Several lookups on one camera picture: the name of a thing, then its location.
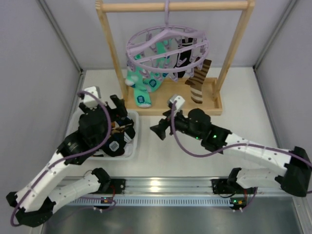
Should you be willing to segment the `brown striped sock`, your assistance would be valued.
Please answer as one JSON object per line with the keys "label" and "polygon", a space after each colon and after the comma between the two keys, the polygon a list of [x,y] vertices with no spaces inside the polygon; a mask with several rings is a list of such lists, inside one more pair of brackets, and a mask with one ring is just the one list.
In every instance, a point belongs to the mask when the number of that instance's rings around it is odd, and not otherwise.
{"label": "brown striped sock", "polygon": [[190,86],[191,100],[197,104],[203,103],[202,85],[210,69],[212,61],[205,59],[201,69],[194,68],[194,75],[185,81]]}

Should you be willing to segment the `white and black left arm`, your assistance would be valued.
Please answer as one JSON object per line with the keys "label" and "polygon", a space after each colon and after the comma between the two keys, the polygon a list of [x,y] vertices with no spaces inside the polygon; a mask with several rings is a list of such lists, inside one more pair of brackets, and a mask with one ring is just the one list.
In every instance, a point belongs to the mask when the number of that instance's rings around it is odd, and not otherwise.
{"label": "white and black left arm", "polygon": [[10,220],[13,227],[38,227],[73,200],[114,189],[111,177],[101,167],[70,185],[57,187],[70,171],[81,166],[98,150],[109,156],[124,154],[126,144],[136,134],[123,99],[111,95],[115,104],[112,109],[96,95],[91,94],[93,100],[88,100],[88,95],[86,91],[80,93],[82,114],[77,129],[65,137],[45,168],[27,186],[6,196],[14,209]]}

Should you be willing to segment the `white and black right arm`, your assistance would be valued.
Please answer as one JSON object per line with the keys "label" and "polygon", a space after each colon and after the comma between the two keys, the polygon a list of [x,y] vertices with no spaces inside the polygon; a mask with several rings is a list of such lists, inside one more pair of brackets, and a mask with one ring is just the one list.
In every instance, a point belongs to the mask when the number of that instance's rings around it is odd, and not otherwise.
{"label": "white and black right arm", "polygon": [[233,168],[227,179],[231,187],[280,188],[297,197],[305,197],[309,193],[312,163],[305,149],[296,146],[288,150],[258,145],[212,124],[210,116],[200,109],[191,110],[187,117],[181,111],[174,116],[167,111],[164,116],[157,125],[150,127],[161,140],[165,139],[165,131],[169,128],[173,136],[181,132],[200,140],[208,156],[236,156],[260,165],[259,169]]}

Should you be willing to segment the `black white striped sock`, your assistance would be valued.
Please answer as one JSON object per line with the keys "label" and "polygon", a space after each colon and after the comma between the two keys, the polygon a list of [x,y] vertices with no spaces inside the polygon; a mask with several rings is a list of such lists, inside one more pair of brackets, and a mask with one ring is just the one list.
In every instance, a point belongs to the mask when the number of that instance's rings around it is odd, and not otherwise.
{"label": "black white striped sock", "polygon": [[[193,38],[187,39],[179,39],[178,40],[178,49],[191,46],[193,44]],[[190,57],[191,57],[191,50],[184,51],[180,54],[180,57],[176,59],[175,68],[176,67],[184,67],[189,65]]]}

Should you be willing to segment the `brown argyle sock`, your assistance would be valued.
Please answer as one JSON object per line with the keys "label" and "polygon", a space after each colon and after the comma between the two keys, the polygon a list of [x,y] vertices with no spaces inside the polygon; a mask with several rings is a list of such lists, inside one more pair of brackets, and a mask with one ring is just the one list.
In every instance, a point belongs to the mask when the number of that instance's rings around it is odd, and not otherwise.
{"label": "brown argyle sock", "polygon": [[111,134],[115,133],[122,133],[126,130],[126,128],[133,127],[134,123],[133,122],[126,122],[126,123],[121,123],[118,124],[116,121],[111,123]]}

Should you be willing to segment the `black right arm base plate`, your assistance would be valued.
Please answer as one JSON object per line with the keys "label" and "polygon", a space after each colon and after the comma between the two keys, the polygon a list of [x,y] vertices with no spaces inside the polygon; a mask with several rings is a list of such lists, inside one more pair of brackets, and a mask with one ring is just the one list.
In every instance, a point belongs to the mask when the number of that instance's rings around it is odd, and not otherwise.
{"label": "black right arm base plate", "polygon": [[223,198],[229,198],[234,195],[251,195],[256,191],[256,187],[244,189],[238,183],[228,182],[224,178],[212,179],[212,189],[215,195]]}

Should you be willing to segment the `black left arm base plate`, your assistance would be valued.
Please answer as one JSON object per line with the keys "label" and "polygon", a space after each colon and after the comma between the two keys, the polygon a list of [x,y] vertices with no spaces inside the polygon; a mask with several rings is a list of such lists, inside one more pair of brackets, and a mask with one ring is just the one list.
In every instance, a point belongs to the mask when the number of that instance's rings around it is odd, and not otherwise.
{"label": "black left arm base plate", "polygon": [[95,192],[95,194],[110,194],[119,195],[123,194],[126,188],[126,179],[124,178],[113,178],[110,182],[107,182]]}

